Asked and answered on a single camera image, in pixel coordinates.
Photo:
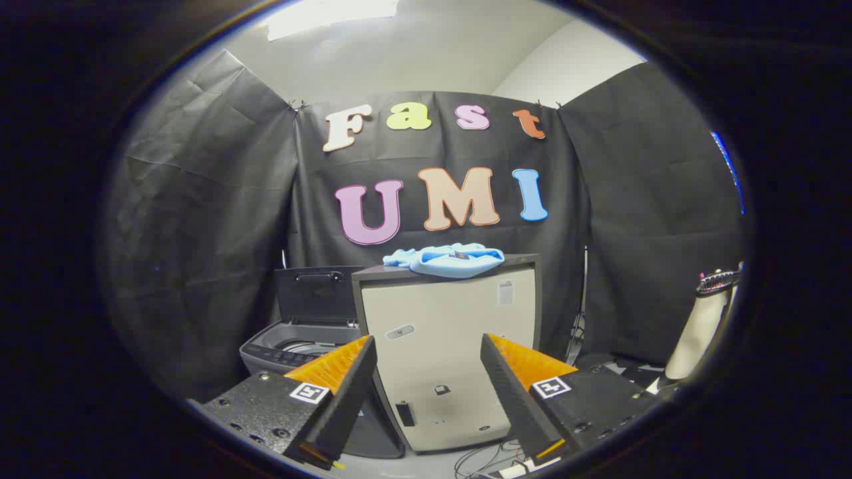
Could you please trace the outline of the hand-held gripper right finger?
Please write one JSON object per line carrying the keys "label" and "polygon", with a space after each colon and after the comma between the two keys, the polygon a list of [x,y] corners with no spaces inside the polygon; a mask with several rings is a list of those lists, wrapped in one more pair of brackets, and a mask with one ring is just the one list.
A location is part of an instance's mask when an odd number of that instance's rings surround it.
{"label": "hand-held gripper right finger", "polygon": [[592,448],[660,403],[608,367],[578,369],[490,333],[480,359],[511,431],[535,462]]}

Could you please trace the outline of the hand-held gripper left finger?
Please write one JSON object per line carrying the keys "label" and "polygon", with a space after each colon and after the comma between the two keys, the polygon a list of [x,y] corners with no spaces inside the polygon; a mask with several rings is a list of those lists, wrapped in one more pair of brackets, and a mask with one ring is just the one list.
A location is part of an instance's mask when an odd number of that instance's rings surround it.
{"label": "hand-held gripper left finger", "polygon": [[288,373],[260,371],[200,405],[250,448],[331,470],[343,454],[377,366],[365,335]]}

